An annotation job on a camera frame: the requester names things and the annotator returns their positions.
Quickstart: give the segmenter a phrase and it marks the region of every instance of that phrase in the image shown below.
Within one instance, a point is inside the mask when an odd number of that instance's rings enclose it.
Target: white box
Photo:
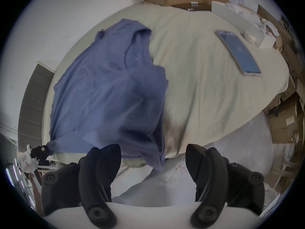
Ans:
[[[230,10],[225,3],[212,1],[212,12],[222,17],[226,21],[230,22],[243,33],[248,31],[252,36],[256,38],[255,44],[259,48],[272,48],[276,38],[273,35],[263,34],[255,25],[247,21],[240,14]]]

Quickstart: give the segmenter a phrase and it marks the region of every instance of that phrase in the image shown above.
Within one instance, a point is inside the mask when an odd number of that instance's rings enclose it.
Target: label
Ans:
[[[286,119],[286,124],[287,124],[287,125],[290,125],[290,124],[292,124],[292,123],[294,123],[294,116],[291,116],[291,117],[289,117],[288,119]]]

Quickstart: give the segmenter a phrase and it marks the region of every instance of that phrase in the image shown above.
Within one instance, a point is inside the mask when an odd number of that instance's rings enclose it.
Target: bed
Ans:
[[[48,90],[42,121],[42,144],[50,141],[54,85],[93,41],[98,31],[121,19],[136,20],[152,30],[153,63],[169,81],[164,106],[166,158],[185,153],[187,144],[207,145],[242,127],[287,89],[289,72],[281,53],[259,49],[240,31],[211,11],[189,12],[141,2],[108,17],[86,33],[66,54]],[[242,75],[216,30],[236,33],[249,49],[261,76]],[[49,160],[78,162],[86,154],[54,153]]]

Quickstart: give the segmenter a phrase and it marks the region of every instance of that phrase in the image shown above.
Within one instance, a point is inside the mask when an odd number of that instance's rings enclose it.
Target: blue cloth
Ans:
[[[163,169],[167,80],[152,63],[150,34],[126,19],[97,33],[54,86],[50,150],[87,153],[119,144],[122,158]]]

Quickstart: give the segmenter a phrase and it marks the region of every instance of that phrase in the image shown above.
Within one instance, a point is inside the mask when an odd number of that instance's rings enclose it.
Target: smartphone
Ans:
[[[217,30],[216,34],[231,53],[242,74],[261,75],[261,70],[253,56],[235,33]]]

